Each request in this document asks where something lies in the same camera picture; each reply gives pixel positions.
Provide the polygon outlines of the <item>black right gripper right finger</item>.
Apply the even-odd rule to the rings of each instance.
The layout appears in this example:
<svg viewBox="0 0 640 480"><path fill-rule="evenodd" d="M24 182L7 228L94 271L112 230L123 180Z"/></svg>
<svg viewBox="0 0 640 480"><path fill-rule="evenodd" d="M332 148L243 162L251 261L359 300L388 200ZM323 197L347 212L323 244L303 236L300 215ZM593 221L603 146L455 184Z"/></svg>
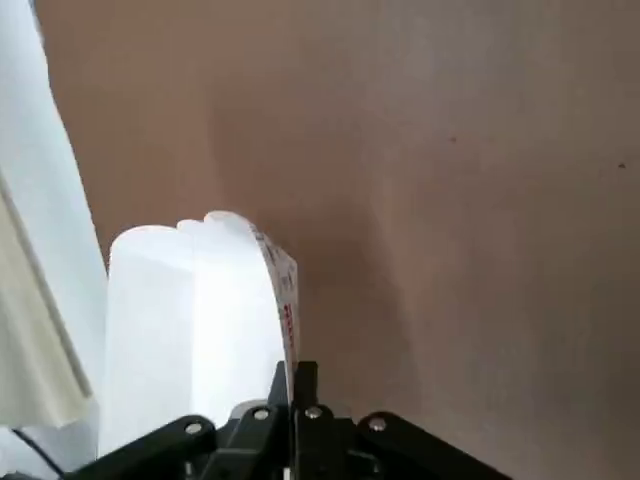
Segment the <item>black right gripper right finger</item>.
<svg viewBox="0 0 640 480"><path fill-rule="evenodd" d="M294 376L294 477L297 479L503 479L505 474L404 418L386 411L359 421L319 401L318 365Z"/></svg>

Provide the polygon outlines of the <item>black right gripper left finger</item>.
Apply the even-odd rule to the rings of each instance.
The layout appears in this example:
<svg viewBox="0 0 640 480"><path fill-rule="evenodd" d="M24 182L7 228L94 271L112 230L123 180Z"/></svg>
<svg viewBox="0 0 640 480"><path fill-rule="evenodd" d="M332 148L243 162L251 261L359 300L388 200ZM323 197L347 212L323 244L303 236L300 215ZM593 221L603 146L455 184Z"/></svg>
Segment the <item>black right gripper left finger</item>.
<svg viewBox="0 0 640 480"><path fill-rule="evenodd" d="M283 469L286 369L277 364L269 396L220 428L180 417L79 469L81 479L271 479Z"/></svg>

